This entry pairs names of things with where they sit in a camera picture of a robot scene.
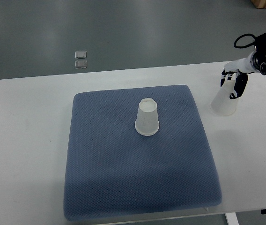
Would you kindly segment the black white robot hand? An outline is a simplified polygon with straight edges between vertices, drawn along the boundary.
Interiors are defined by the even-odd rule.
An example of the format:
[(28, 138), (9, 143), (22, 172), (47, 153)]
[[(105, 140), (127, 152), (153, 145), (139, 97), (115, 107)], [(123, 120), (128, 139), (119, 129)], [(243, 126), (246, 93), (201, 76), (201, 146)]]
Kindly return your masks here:
[(224, 66), (220, 81), (220, 87), (223, 86), (226, 81), (226, 78), (227, 80), (230, 80), (233, 74), (236, 74), (234, 88), (229, 96), (230, 99), (237, 99), (241, 97), (248, 82), (248, 74), (259, 72), (259, 70), (256, 69), (254, 66), (255, 53), (256, 52), (253, 51), (247, 58), (242, 58), (229, 62)]

